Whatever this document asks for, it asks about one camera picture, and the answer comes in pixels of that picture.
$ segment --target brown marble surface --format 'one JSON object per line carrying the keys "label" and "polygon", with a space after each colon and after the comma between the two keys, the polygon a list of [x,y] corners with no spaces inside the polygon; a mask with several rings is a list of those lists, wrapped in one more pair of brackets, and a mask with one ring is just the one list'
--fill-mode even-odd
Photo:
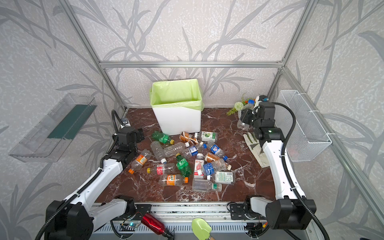
{"label": "brown marble surface", "polygon": [[[217,145],[228,156],[228,163],[235,171],[235,185],[223,184],[221,192],[199,193],[192,191],[192,175],[190,181],[181,187],[158,185],[159,177],[148,174],[146,169],[159,163],[154,157],[149,159],[143,168],[133,175],[128,166],[102,192],[97,202],[109,202],[117,195],[134,197],[135,202],[176,202],[176,201],[244,201],[247,195],[261,195],[267,199],[275,199],[275,186],[269,167],[261,168],[252,155],[243,138],[243,132],[237,129],[236,114],[227,116],[228,108],[205,108],[202,112],[202,131],[214,131],[219,134]],[[132,126],[143,128],[145,140],[138,144],[139,151],[151,150],[151,134],[161,131],[152,109],[130,109],[127,117]],[[180,142],[179,136],[171,136]],[[194,157],[188,160],[191,168]],[[167,159],[175,162],[174,157]]]}

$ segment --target green shovel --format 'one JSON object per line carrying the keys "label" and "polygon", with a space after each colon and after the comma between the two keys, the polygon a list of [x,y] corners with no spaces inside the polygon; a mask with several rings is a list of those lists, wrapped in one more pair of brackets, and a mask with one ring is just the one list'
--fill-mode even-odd
{"label": "green shovel", "polygon": [[215,240],[210,235],[211,226],[204,219],[195,218],[192,220],[192,231],[199,240]]}

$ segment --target trash can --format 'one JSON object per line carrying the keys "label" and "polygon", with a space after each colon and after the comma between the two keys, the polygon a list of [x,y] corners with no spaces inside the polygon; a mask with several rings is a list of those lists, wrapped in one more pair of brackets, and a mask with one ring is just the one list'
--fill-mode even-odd
{"label": "trash can", "polygon": [[204,104],[197,79],[155,82],[149,99],[163,133],[200,132]]}

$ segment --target dark green mat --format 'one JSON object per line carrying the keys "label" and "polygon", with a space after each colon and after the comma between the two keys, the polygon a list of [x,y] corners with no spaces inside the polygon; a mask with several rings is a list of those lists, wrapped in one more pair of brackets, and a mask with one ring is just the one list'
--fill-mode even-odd
{"label": "dark green mat", "polygon": [[51,134],[49,134],[48,138],[61,139],[64,137],[66,139],[74,139],[96,107],[97,105],[75,105]]}

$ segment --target red metal bottle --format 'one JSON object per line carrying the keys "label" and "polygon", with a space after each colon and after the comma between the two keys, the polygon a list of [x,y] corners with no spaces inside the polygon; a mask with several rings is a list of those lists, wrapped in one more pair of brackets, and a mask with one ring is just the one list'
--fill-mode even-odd
{"label": "red metal bottle", "polygon": [[151,214],[145,214],[143,218],[141,219],[141,223],[147,226],[149,229],[151,229],[154,233],[157,235],[163,235],[164,237],[168,238],[169,240],[173,240],[173,235],[170,233],[168,229],[164,226],[162,222],[157,220],[154,216]]}

